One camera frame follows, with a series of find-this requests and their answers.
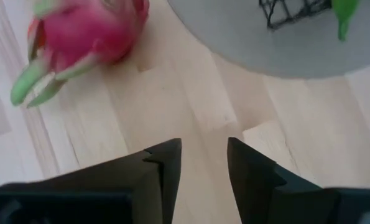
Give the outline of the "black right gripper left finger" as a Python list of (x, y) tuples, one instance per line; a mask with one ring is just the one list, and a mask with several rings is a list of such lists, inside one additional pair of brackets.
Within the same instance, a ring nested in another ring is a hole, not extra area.
[(0, 186), (0, 223), (171, 223), (179, 138), (37, 182)]

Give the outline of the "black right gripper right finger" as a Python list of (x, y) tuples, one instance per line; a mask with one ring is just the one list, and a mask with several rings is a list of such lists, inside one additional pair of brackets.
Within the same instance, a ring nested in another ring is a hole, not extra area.
[(228, 169), (242, 223), (335, 223), (339, 193), (282, 167), (237, 138), (228, 139)]

